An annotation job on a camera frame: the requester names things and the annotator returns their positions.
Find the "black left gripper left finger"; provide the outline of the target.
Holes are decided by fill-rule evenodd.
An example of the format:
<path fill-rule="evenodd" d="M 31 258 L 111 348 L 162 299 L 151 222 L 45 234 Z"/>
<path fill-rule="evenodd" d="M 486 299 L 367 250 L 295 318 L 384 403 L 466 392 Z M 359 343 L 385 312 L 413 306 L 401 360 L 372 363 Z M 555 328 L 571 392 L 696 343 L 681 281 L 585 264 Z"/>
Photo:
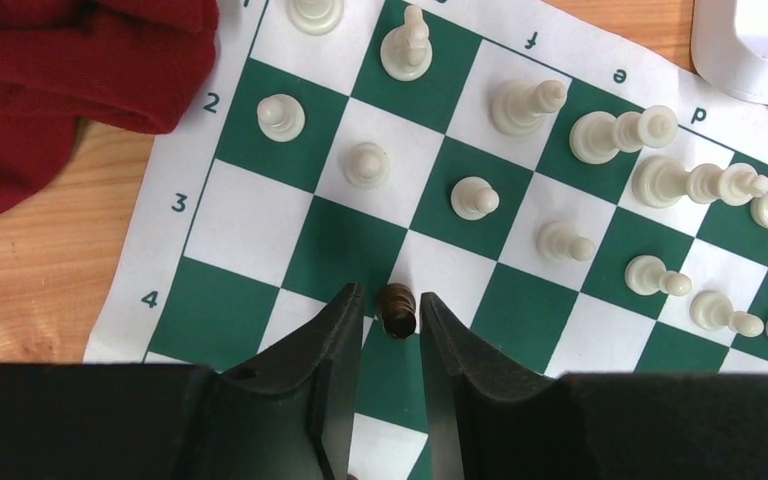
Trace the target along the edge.
<path fill-rule="evenodd" d="M 344 479 L 364 290 L 345 285 L 312 319 L 243 363 L 188 382 L 181 479 Z"/>

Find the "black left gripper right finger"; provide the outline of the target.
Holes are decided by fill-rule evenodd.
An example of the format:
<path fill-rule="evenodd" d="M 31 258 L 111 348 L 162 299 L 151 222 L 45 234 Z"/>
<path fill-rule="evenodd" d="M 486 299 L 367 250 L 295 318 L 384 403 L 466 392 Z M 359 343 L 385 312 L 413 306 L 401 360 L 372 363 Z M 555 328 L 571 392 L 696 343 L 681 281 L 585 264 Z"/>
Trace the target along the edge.
<path fill-rule="evenodd" d="M 580 416 L 561 382 L 480 338 L 435 293 L 420 317 L 433 478 L 582 477 Z"/>

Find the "dark brown chess pawn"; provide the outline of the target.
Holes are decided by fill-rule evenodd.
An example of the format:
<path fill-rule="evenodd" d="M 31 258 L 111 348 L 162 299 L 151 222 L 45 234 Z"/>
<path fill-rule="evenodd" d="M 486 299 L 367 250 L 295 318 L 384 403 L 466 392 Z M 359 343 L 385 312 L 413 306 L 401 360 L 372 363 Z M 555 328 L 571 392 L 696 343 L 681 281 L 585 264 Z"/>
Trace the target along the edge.
<path fill-rule="evenodd" d="M 395 339 L 406 339 L 417 328 L 416 301 L 404 284 L 391 283 L 382 287 L 375 298 L 376 317 L 384 331 Z"/>

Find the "green white chess mat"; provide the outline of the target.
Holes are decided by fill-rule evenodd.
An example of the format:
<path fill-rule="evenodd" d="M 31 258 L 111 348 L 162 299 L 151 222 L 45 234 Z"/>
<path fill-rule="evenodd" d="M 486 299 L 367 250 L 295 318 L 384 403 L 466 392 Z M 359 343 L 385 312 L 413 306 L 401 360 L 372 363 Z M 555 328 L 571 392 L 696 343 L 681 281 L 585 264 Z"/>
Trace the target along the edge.
<path fill-rule="evenodd" d="M 350 472 L 430 479 L 420 344 L 374 298 L 437 294 L 538 373 L 768 374 L 768 337 L 706 331 L 692 295 L 641 296 L 641 255 L 768 318 L 768 229 L 748 205 L 640 203 L 636 168 L 768 177 L 768 108 L 540 1 L 424 1 L 432 62 L 380 59 L 405 1 L 348 1 L 322 36 L 283 1 L 223 1 L 217 60 L 156 138 L 90 363 L 223 371 L 365 291 Z"/>

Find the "white chess queen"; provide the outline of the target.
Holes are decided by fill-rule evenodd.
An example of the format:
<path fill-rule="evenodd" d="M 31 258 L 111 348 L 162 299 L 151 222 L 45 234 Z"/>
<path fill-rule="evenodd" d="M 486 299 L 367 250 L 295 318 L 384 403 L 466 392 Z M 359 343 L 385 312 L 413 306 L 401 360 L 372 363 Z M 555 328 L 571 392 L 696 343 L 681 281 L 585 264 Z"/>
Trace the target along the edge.
<path fill-rule="evenodd" d="M 675 158 L 653 156 L 635 170 L 631 186 L 639 202 L 656 209 L 669 208 L 683 197 L 697 204 L 741 206 L 768 192 L 768 177 L 747 163 L 725 169 L 703 163 L 686 170 Z"/>

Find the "white chess king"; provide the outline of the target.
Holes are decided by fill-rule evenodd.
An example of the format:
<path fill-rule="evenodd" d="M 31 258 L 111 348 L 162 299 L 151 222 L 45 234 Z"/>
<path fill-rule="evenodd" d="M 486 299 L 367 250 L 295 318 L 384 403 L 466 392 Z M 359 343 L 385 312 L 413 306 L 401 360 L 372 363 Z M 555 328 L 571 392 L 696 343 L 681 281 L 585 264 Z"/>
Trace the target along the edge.
<path fill-rule="evenodd" d="M 664 105 L 654 105 L 642 113 L 624 112 L 614 116 L 606 111 L 593 111 L 573 125 L 569 143 L 573 155 L 581 162 L 600 165 L 619 153 L 634 153 L 644 147 L 663 148 L 678 131 L 675 112 Z"/>

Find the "white chess knight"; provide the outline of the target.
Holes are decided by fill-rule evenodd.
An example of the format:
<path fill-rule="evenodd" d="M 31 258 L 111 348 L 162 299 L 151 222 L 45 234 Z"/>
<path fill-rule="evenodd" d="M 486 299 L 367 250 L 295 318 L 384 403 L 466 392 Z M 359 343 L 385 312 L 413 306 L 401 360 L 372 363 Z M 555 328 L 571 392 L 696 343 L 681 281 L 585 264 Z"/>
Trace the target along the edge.
<path fill-rule="evenodd" d="M 380 60 L 385 72 L 402 82 L 422 77 L 430 68 L 433 47 L 423 10 L 409 5 L 404 23 L 390 30 L 380 45 Z"/>

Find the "white chess rook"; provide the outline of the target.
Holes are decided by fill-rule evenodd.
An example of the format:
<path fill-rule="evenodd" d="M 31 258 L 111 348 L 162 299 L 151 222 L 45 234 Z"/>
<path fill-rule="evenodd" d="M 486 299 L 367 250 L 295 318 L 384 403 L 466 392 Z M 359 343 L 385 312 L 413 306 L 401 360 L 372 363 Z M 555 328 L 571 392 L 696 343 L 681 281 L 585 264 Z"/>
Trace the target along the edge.
<path fill-rule="evenodd" d="M 288 0 L 287 15 L 303 33 L 321 36 L 334 30 L 342 20 L 343 0 Z"/>

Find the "red cloth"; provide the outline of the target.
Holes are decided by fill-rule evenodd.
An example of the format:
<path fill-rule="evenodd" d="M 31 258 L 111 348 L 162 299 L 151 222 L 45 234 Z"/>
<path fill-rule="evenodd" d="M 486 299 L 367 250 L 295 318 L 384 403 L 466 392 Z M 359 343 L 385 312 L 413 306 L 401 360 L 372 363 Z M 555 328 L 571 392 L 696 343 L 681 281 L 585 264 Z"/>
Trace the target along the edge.
<path fill-rule="evenodd" d="M 83 119 L 173 131 L 218 27 L 214 1 L 0 1 L 0 214 L 63 170 Z"/>

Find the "centre metal rack pole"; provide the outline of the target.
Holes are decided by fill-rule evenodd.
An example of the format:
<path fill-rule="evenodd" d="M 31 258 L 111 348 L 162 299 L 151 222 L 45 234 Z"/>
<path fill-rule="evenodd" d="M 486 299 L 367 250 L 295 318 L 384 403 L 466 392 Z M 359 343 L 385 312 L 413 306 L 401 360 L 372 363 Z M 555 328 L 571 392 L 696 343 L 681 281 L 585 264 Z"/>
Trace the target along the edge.
<path fill-rule="evenodd" d="M 768 1 L 695 1 L 690 52 L 716 89 L 768 105 Z"/>

